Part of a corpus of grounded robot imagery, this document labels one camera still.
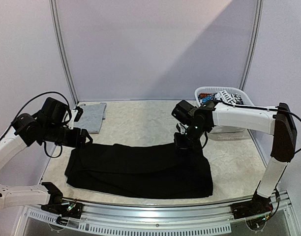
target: white wall panel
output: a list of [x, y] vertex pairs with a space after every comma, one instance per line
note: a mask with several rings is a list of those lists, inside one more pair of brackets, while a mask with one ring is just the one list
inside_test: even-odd
[[237, 87], [256, 0], [59, 0], [65, 51], [81, 101], [193, 99]]
[[[63, 93], [72, 105], [49, 1], [0, 0], [0, 135], [24, 103], [49, 90]], [[32, 102], [23, 112], [35, 113], [45, 98]], [[48, 160], [43, 147], [33, 144], [1, 169], [0, 183], [38, 184]], [[0, 236], [13, 235], [20, 213], [20, 207], [0, 211]]]
[[[255, 105], [289, 104], [301, 117], [301, 0], [264, 1], [260, 30], [245, 92]], [[301, 123], [297, 122], [297, 149]], [[255, 132], [269, 159], [272, 136]], [[301, 227], [301, 152], [286, 168], [282, 188], [288, 191]]]

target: white laundry basket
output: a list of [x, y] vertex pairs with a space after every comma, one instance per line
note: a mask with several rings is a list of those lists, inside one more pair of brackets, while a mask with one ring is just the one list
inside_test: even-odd
[[[194, 96], [195, 96], [198, 106], [201, 106], [199, 98], [198, 98], [198, 95], [200, 93], [217, 93], [217, 92], [223, 91], [223, 90], [226, 90], [229, 93], [238, 93], [241, 96], [244, 105], [254, 106], [254, 104], [251, 102], [250, 98], [244, 91], [242, 91], [238, 88], [232, 88], [232, 87], [199, 87], [199, 88], [197, 88], [194, 92]], [[211, 133], [231, 133], [231, 132], [241, 132], [241, 131], [244, 131], [244, 129], [237, 128], [237, 127], [230, 127], [230, 126], [216, 126], [213, 128]]]

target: gray partition wall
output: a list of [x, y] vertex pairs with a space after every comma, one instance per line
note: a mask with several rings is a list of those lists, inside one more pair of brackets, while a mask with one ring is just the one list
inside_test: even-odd
[[239, 87], [257, 0], [60, 0], [66, 67], [79, 101], [193, 99]]

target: black cloth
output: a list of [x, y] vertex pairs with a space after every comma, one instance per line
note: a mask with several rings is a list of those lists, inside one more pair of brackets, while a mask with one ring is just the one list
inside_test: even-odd
[[203, 152], [178, 154], [174, 143], [91, 144], [72, 151], [65, 175], [76, 188], [136, 198], [203, 198], [213, 191], [210, 164]]

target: white table surface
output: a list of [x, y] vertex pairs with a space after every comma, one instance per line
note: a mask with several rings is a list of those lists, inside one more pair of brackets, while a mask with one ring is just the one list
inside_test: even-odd
[[[179, 101], [107, 102], [106, 119], [99, 134], [92, 134], [94, 143], [128, 146], [153, 146], [172, 143], [177, 120], [171, 111]], [[209, 135], [203, 150], [211, 165], [213, 195], [200, 199], [128, 198], [86, 189], [66, 183], [64, 171], [72, 148], [63, 147], [60, 158], [51, 159], [43, 182], [55, 184], [64, 197], [117, 205], [186, 205], [206, 204], [252, 195], [265, 171], [263, 161], [247, 130], [237, 133]], [[60, 148], [53, 153], [56, 156]]]

